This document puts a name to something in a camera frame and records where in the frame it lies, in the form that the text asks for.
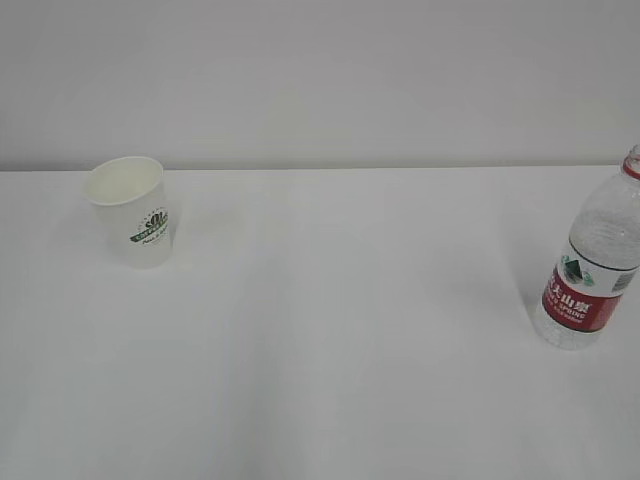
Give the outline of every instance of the plastic water bottle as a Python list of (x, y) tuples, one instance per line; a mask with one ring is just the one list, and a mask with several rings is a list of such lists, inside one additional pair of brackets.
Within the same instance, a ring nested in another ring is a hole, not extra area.
[(640, 266), (640, 146), (598, 187), (573, 222), (533, 318), (567, 350), (595, 342)]

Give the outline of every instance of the paper cup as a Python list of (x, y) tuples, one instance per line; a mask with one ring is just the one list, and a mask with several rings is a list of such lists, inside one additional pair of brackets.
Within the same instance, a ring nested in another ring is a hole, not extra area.
[(171, 254), (163, 174), (152, 158), (116, 158), (95, 168), (84, 186), (114, 249), (134, 268), (156, 267)]

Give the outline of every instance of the table surface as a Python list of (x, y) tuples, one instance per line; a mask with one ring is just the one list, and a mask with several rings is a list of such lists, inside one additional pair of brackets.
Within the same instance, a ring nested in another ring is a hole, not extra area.
[(167, 172), (148, 271), (86, 173), (2, 173), (0, 477), (640, 478), (640, 284), (581, 352), (529, 320), (615, 171)]

